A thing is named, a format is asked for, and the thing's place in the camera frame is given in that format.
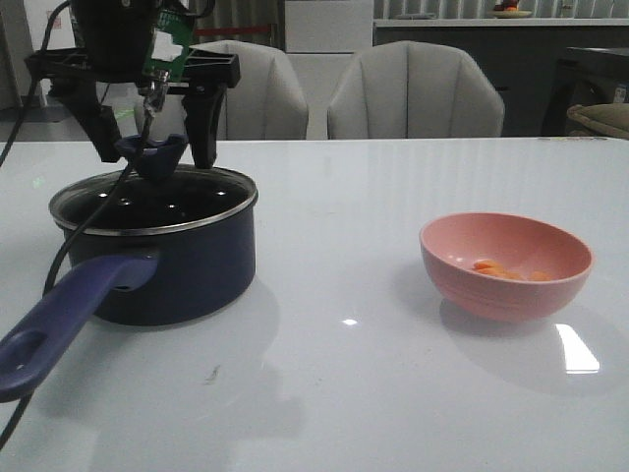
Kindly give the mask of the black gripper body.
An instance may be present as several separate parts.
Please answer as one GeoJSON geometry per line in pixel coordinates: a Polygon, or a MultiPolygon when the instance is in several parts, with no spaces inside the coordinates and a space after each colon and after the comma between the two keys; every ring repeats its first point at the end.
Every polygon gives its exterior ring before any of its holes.
{"type": "MultiPolygon", "coordinates": [[[[34,52],[25,62],[36,79],[82,79],[109,84],[135,83],[140,87],[153,81],[169,86],[200,87],[222,84],[234,87],[240,80],[235,54],[195,50],[185,63],[183,78],[171,83],[145,77],[143,61],[151,37],[151,25],[161,1],[71,1],[82,45],[74,48],[34,52]]],[[[200,12],[189,10],[196,21],[212,12],[207,1],[200,12]]]]}

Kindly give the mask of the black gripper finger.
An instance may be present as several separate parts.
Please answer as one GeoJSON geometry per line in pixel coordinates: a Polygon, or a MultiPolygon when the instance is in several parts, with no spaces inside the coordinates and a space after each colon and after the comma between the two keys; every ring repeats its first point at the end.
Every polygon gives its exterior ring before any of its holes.
{"type": "Polygon", "coordinates": [[[216,141],[226,86],[199,87],[182,99],[186,112],[185,128],[195,167],[212,167],[217,153],[216,141]]]}
{"type": "Polygon", "coordinates": [[[96,82],[64,79],[61,103],[77,120],[102,162],[117,162],[120,154],[115,144],[121,139],[111,106],[103,105],[96,93],[96,82]]]}

